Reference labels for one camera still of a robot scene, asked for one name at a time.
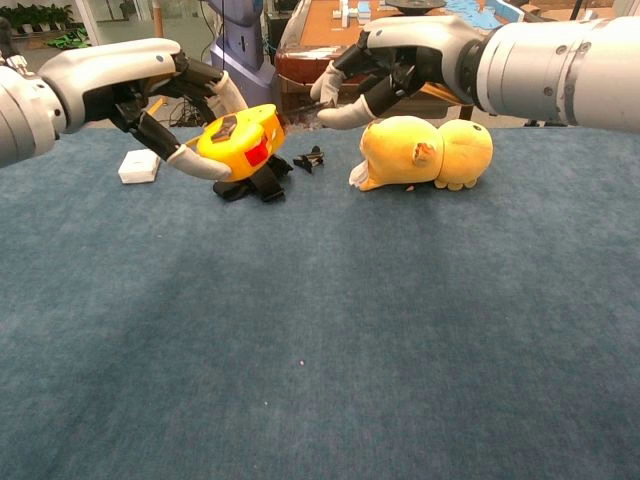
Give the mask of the white glass door frame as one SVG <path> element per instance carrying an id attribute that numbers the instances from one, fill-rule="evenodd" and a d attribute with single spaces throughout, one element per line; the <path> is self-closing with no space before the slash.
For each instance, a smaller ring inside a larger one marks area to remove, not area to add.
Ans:
<path id="1" fill-rule="evenodd" d="M 160 4 L 164 38 L 184 47 L 211 41 L 219 15 L 206 2 L 160 0 Z M 95 44 L 156 37 L 151 0 L 74 0 L 74 6 Z"/>

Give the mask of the yellow plush toy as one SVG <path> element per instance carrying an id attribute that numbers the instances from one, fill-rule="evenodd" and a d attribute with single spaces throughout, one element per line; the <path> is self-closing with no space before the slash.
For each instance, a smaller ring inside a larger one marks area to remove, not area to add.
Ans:
<path id="1" fill-rule="evenodd" d="M 493 158 L 490 132 L 469 120 L 436 127 L 415 116 L 393 116 L 369 123 L 360 140 L 363 161 L 349 184 L 361 191 L 385 185 L 432 182 L 438 189 L 474 187 Z"/>

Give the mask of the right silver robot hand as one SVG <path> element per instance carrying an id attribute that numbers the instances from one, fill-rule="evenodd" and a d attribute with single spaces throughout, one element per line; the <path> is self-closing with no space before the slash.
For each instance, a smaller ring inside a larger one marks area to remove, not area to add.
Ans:
<path id="1" fill-rule="evenodd" d="M 319 122 L 347 130 L 381 117 L 427 83 L 477 105 L 477 69 L 486 43 L 457 16 L 391 16 L 371 21 L 311 87 Z"/>

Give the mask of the cardboard box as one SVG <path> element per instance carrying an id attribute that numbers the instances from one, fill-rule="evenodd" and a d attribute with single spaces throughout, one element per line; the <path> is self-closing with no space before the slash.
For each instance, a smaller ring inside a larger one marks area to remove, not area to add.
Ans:
<path id="1" fill-rule="evenodd" d="M 569 21 L 575 5 L 580 8 L 576 20 L 612 19 L 619 16 L 615 11 L 614 0 L 528 0 L 520 7 L 525 22 Z"/>

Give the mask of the blue mahjong tile pile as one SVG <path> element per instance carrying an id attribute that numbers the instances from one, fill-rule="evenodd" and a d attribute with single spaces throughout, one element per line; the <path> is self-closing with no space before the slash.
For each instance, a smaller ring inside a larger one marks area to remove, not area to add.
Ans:
<path id="1" fill-rule="evenodd" d="M 476 29 L 492 30 L 505 23 L 524 20 L 524 11 L 506 0 L 445 0 L 444 10 Z"/>

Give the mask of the small white box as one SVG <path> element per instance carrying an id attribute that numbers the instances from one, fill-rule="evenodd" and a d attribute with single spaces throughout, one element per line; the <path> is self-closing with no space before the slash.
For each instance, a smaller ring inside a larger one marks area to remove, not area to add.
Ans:
<path id="1" fill-rule="evenodd" d="M 150 149 L 130 150 L 118 169 L 118 175 L 123 184 L 151 183 L 156 179 L 159 163 L 159 156 Z"/>

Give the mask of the black mahjong centre plate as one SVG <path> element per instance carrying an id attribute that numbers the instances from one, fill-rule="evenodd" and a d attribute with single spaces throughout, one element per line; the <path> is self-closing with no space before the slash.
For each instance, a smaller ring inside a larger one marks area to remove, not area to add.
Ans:
<path id="1" fill-rule="evenodd" d="M 403 15 L 421 16 L 446 6 L 446 0 L 385 0 L 385 4 Z"/>

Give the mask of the small black clip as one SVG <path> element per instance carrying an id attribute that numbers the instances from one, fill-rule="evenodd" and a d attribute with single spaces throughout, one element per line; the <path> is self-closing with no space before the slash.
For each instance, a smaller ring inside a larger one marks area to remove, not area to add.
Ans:
<path id="1" fill-rule="evenodd" d="M 310 152 L 295 156 L 293 163 L 309 174 L 312 174 L 315 167 L 324 163 L 324 152 L 318 145 L 315 145 Z"/>

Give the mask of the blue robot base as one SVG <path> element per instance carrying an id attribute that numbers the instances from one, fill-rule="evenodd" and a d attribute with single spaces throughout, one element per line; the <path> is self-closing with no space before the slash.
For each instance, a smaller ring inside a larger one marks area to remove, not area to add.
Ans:
<path id="1" fill-rule="evenodd" d="M 211 64 L 229 73 L 249 107 L 280 107 L 277 73 L 264 53 L 263 0 L 204 1 L 222 17 L 223 32 L 210 47 Z"/>

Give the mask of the green potted plants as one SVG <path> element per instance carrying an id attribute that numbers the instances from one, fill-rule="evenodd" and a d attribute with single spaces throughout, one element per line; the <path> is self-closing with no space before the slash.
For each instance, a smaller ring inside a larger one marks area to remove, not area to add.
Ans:
<path id="1" fill-rule="evenodd" d="M 9 23 L 13 34 L 64 31 L 75 23 L 70 4 L 24 5 L 17 2 L 10 6 L 0 1 L 0 17 Z"/>

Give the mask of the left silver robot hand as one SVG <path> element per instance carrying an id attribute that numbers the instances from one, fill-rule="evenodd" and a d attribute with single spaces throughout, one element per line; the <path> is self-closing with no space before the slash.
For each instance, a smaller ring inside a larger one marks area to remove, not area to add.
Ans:
<path id="1" fill-rule="evenodd" d="M 247 108 L 226 71 L 189 57 L 178 42 L 147 38 L 67 50 L 38 75 L 60 100 L 67 134 L 108 119 L 187 175 L 212 181 L 231 176 L 228 165 L 197 154 L 146 110 L 155 95 L 187 100 L 208 122 L 215 119 L 213 98 L 228 113 Z"/>

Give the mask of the wooden pole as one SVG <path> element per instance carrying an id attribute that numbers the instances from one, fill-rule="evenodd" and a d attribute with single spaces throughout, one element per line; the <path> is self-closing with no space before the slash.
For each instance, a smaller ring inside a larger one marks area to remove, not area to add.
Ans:
<path id="1" fill-rule="evenodd" d="M 151 0 L 151 2 L 152 2 L 152 13 L 153 13 L 153 21 L 154 21 L 154 35 L 156 37 L 163 38 L 164 26 L 163 26 L 163 14 L 162 14 L 160 0 Z M 167 104 L 167 97 L 159 96 L 157 101 L 149 109 L 149 113 L 151 115 L 155 115 L 156 112 L 166 104 Z"/>

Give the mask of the yellow tape measure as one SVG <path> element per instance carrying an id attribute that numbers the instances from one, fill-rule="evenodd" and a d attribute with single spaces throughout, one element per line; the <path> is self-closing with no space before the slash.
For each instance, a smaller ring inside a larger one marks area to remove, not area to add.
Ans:
<path id="1" fill-rule="evenodd" d="M 186 145 L 202 157 L 229 166 L 232 173 L 227 182 L 245 180 L 282 147 L 287 129 L 300 122 L 301 117 L 333 107 L 333 101 L 315 102 L 284 112 L 272 103 L 248 107 L 214 120 Z"/>

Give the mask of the green floor cloth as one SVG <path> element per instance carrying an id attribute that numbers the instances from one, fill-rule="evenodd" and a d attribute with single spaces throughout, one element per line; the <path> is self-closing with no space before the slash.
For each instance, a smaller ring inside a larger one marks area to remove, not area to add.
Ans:
<path id="1" fill-rule="evenodd" d="M 48 40 L 46 45 L 59 50 L 72 50 L 88 48 L 91 46 L 91 41 L 87 30 L 84 27 L 80 27 Z"/>

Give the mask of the blue table carpet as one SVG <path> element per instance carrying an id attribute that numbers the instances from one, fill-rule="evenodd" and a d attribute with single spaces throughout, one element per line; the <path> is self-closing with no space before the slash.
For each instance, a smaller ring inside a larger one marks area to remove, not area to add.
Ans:
<path id="1" fill-rule="evenodd" d="M 0 170 L 0 480 L 640 480 L 640 135 L 497 129 L 360 192 L 356 131 L 227 203 L 87 129 Z"/>

